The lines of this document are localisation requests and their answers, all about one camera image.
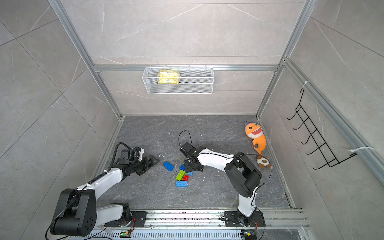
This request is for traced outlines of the green lego brick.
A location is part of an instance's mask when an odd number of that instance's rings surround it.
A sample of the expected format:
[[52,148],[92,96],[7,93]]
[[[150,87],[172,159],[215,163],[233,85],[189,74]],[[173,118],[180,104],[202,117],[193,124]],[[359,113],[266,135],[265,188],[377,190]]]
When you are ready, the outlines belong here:
[[177,176],[176,176],[176,180],[177,181],[181,181],[182,179],[183,179],[183,176],[185,175],[185,171],[183,171],[183,170],[180,170],[179,172],[178,172],[178,174],[177,174]]

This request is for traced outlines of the blue long lego brick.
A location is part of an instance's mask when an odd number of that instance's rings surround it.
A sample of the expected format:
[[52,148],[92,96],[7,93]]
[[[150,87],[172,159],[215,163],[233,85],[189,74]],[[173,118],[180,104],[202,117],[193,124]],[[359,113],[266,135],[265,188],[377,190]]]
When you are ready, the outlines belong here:
[[176,187],[177,188],[186,188],[188,186],[187,181],[176,181]]

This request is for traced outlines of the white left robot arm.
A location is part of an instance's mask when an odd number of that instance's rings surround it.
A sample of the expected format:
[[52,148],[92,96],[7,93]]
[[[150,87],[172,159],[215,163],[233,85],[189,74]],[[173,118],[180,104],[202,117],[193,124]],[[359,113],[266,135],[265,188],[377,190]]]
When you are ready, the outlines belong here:
[[159,159],[152,155],[146,157],[144,153],[140,147],[130,148],[125,143],[117,143],[106,170],[84,185],[61,192],[46,232],[64,239],[68,236],[85,237],[101,225],[133,226],[135,219],[129,204],[113,203],[98,208],[97,200],[131,174],[141,176],[159,163]]

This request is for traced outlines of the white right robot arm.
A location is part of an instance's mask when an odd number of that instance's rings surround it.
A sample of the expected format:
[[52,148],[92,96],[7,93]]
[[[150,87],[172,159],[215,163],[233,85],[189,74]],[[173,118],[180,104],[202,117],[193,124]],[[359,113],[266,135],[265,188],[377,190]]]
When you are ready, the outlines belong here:
[[186,172],[202,172],[204,167],[212,167],[227,174],[232,186],[239,194],[235,223],[244,227],[251,226],[254,222],[252,215],[256,209],[255,200],[262,173],[247,155],[241,152],[226,155],[209,149],[196,149],[189,143],[184,144],[180,151],[186,157],[184,160]]

